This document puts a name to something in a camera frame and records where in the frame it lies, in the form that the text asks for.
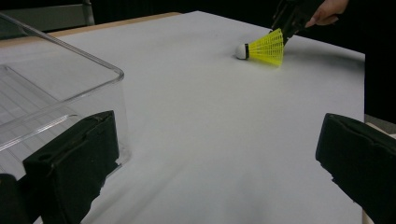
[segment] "shuttlecock cork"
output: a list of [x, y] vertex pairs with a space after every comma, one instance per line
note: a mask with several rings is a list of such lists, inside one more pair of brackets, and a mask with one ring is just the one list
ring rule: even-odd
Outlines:
[[283, 36], [280, 29], [274, 30], [249, 44], [238, 46], [235, 55], [238, 59], [256, 59], [275, 66], [283, 62]]

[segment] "white tabletop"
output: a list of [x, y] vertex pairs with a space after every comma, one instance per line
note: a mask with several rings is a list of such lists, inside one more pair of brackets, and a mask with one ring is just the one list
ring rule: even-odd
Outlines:
[[363, 120], [364, 55], [295, 36], [279, 68], [234, 57], [268, 32], [196, 11], [61, 37], [125, 72], [133, 156], [83, 223], [361, 223], [315, 151], [326, 113]]

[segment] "robotic arm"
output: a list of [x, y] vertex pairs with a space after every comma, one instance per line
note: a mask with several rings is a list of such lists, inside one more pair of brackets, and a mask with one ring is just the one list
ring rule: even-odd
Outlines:
[[283, 43], [303, 30], [323, 0], [281, 0], [274, 15], [272, 30], [280, 28]]

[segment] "dark background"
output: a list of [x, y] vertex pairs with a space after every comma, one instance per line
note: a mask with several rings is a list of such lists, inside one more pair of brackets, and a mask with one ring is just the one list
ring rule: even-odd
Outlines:
[[[91, 0], [96, 24], [121, 21], [165, 12], [200, 10], [233, 20], [269, 28], [279, 0]], [[47, 7], [80, 3], [80, 0], [19, 0], [2, 3], [1, 9]], [[353, 21], [314, 26], [298, 35], [363, 52], [360, 31]]]

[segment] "white shuttlecock tip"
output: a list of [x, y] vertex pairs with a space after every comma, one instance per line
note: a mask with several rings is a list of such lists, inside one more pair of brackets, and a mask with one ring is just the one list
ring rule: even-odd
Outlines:
[[247, 59], [248, 58], [248, 44], [239, 45], [238, 48], [236, 48], [235, 56], [238, 59]]

